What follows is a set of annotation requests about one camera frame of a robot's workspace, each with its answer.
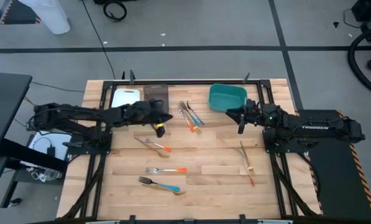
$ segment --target wooden utensil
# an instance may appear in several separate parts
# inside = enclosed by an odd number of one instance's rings
[[[249,158],[247,157],[245,148],[243,147],[242,141],[239,141],[239,142],[240,142],[240,146],[242,147],[243,158],[246,160],[246,163],[247,163],[247,170],[253,170],[253,167],[250,164]]]
[[[137,140],[137,141],[139,141],[139,142],[141,142],[141,144],[147,146],[147,148],[149,148],[150,150],[156,152],[159,155],[159,157],[161,157],[161,158],[170,158],[169,155],[165,155],[165,154],[159,152],[157,149],[152,148],[150,145],[148,145],[146,142],[144,142],[143,140],[139,139],[138,137],[134,137],[134,139]]]
[[[164,187],[159,187],[159,186],[156,186],[156,185],[147,185],[147,184],[142,184],[142,185],[144,187],[149,187],[149,188],[152,188],[152,189],[165,190],[165,191],[173,193],[176,196],[180,196],[180,195],[183,195],[183,194],[186,193],[186,192],[175,192],[174,190],[170,190],[170,189],[167,189],[167,188],[164,188]]]

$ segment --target wooden table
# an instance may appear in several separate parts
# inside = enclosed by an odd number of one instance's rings
[[[285,79],[272,79],[275,104],[294,113],[293,102]],[[98,108],[103,81],[88,81],[82,106]],[[257,88],[241,85],[248,97],[258,99]],[[166,135],[156,138],[150,126],[128,126],[114,130],[112,149],[104,169],[98,220],[156,219],[235,219],[239,214],[247,218],[280,218],[272,168],[264,150],[262,127],[247,125],[243,134],[224,113],[213,112],[208,106],[210,85],[169,85],[170,114]],[[143,100],[143,86],[122,86],[137,89]],[[178,102],[189,100],[191,107],[206,123],[202,133],[191,133],[178,113]],[[170,146],[170,158],[163,159],[148,150],[134,136]],[[250,163],[254,167],[255,187],[251,186],[240,154],[242,141]],[[295,190],[316,213],[320,213],[309,166],[296,154],[288,154],[288,165]],[[74,204],[85,186],[89,156],[73,161],[66,173],[57,216],[64,215]],[[172,169],[187,167],[186,174],[147,175],[146,167]],[[170,192],[141,186],[139,176],[156,182],[177,185],[186,194],[175,196]],[[87,215],[91,214],[93,193],[90,194]],[[287,194],[286,210],[290,212]]]

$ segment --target orange-handled fork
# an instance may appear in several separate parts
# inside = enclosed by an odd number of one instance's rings
[[[159,145],[159,144],[157,144],[157,143],[152,142],[152,141],[149,140],[148,138],[145,140],[145,142],[146,142],[146,143],[150,143],[150,144],[154,144],[154,145],[156,145],[157,147],[162,148],[162,149],[164,149],[164,150],[166,150],[166,151],[168,151],[168,152],[171,152],[171,151],[172,151],[172,149],[171,149],[170,147],[161,146],[161,145]]]
[[[157,174],[159,172],[186,172],[187,168],[178,168],[178,169],[158,169],[158,168],[145,168],[145,172],[148,174]]]
[[[184,114],[184,111],[183,111],[181,108],[178,108],[178,112],[180,112],[180,114],[184,117],[186,123],[188,124],[188,126],[189,126],[190,129],[191,129],[191,132],[194,132],[195,129],[193,128],[192,123],[190,123],[190,122],[188,121],[188,118],[187,118],[186,115]]]

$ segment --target orange handle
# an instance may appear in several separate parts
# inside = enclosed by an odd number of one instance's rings
[[[195,129],[193,128],[192,124],[190,124],[190,129],[191,129],[191,132],[194,132]]]
[[[253,187],[255,186],[253,178],[250,178],[250,183],[252,184]]]
[[[164,148],[164,150],[166,150],[168,152],[171,152],[172,151],[172,149],[170,147],[163,147],[163,148]]]
[[[177,172],[186,172],[188,171],[187,168],[178,168],[178,169],[175,169]]]

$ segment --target green plastic bowl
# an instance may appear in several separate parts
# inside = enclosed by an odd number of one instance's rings
[[[209,106],[218,112],[226,112],[227,109],[239,108],[245,104],[247,92],[238,86],[213,84],[210,87]]]

